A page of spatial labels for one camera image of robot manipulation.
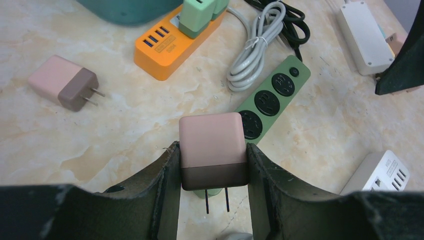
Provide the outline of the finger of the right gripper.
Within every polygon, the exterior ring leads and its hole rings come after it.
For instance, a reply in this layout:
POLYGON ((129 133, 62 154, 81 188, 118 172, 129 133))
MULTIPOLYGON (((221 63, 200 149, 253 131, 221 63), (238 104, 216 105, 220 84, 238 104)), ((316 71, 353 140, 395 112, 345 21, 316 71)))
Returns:
POLYGON ((394 62, 377 75, 377 95, 413 89, 424 84, 424 2, 386 0, 385 3, 408 35, 394 62))

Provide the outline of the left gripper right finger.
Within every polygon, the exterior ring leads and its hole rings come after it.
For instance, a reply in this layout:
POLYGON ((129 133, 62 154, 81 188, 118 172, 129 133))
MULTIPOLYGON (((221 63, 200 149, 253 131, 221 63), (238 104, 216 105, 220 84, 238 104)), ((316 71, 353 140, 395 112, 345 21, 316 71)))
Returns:
POLYGON ((421 240, 421 191, 357 191, 313 186, 246 146, 248 198, 256 240, 421 240))

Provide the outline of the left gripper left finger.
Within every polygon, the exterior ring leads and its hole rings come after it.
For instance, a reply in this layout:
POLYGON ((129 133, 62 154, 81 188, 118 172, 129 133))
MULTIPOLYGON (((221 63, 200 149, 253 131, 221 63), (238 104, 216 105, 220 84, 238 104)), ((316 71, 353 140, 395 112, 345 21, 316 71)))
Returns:
POLYGON ((104 192, 72 184, 0 188, 3 240, 174 240, 181 195, 180 148, 104 192))

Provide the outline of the white power strip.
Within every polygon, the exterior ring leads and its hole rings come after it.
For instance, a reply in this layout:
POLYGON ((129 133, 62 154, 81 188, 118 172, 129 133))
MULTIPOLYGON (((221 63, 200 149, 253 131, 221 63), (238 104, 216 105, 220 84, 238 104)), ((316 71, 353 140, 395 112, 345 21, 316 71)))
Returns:
POLYGON ((357 191, 396 191, 407 186, 410 172, 391 150, 370 153, 361 162, 340 194, 357 191))
POLYGON ((365 1, 346 0, 336 19, 361 75, 382 73, 393 63, 395 57, 365 1))

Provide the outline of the green power strip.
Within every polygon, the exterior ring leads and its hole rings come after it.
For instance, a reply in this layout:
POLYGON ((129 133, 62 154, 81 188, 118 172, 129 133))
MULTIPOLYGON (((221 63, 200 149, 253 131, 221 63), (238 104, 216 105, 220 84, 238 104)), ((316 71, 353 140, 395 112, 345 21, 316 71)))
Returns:
POLYGON ((295 56, 288 56, 238 107, 246 143, 257 144, 311 75, 295 56))

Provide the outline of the orange power strip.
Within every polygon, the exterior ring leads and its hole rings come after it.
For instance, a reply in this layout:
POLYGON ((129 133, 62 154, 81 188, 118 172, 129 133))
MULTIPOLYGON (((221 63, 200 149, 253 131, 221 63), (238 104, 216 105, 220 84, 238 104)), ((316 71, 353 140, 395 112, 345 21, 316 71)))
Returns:
POLYGON ((221 25, 225 13, 191 39, 178 29, 180 5, 136 39, 133 62, 158 81, 167 80, 221 25))

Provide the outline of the green charger plug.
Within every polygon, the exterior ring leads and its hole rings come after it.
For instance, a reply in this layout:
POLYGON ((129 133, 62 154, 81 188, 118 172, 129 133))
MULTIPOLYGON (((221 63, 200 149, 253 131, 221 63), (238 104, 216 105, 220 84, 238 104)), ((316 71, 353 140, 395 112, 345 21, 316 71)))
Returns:
POLYGON ((215 8, 212 13, 211 20, 217 19, 228 7, 230 0, 216 0, 215 8))
POLYGON ((178 29, 190 39, 195 39, 209 25, 215 6, 215 0, 184 0, 178 29))

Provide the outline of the teal plastic basin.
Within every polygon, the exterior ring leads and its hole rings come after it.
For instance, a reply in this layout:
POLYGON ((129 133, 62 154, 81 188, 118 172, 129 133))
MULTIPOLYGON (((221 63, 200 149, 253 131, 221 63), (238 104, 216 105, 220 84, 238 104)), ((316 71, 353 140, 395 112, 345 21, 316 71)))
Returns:
POLYGON ((77 0, 90 12, 109 23, 139 26, 179 7, 182 0, 77 0))

